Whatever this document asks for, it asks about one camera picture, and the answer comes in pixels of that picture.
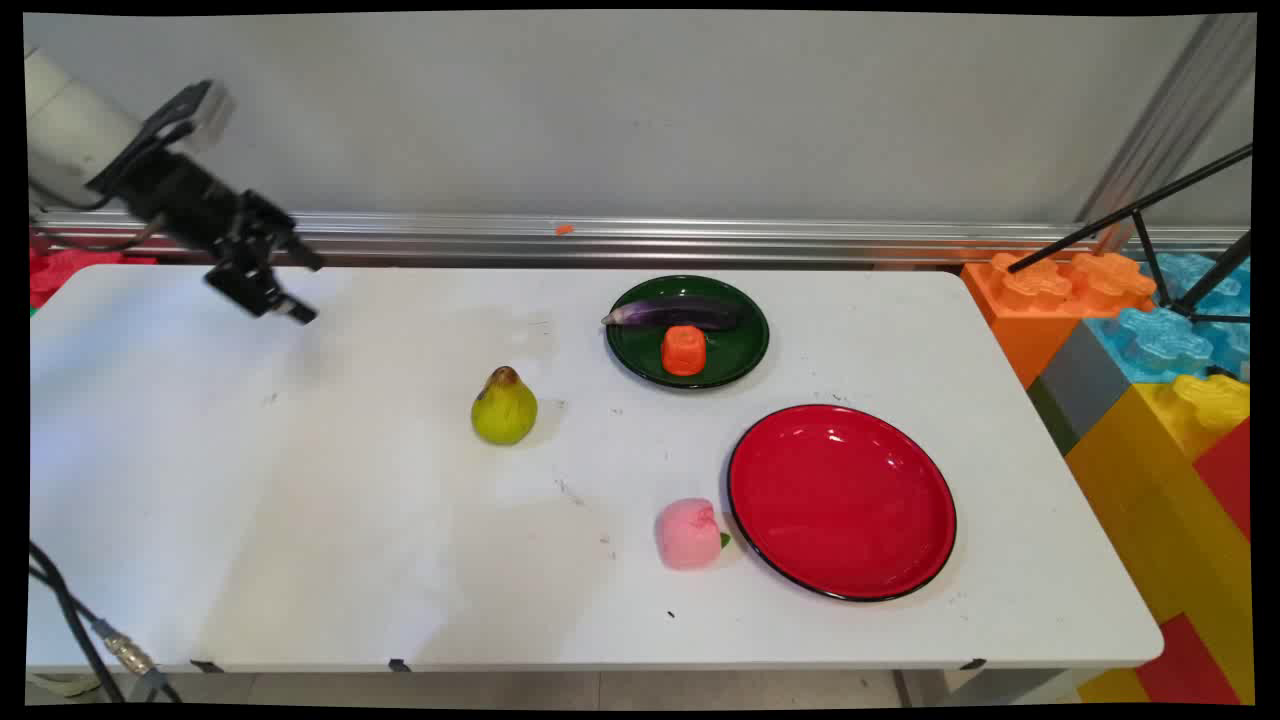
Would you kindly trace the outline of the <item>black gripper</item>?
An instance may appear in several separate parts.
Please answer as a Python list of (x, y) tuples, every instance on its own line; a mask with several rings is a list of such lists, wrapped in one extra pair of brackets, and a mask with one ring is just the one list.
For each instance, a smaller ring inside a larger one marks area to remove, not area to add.
[(124, 202), (128, 213), (216, 265), (205, 283), (251, 316), (288, 316), (306, 325), (317, 311), (283, 290), (269, 266), (276, 252), (311, 272), (325, 266), (296, 232), (294, 218), (261, 193), (236, 191), (192, 158), (166, 149), (118, 158), (90, 190)]

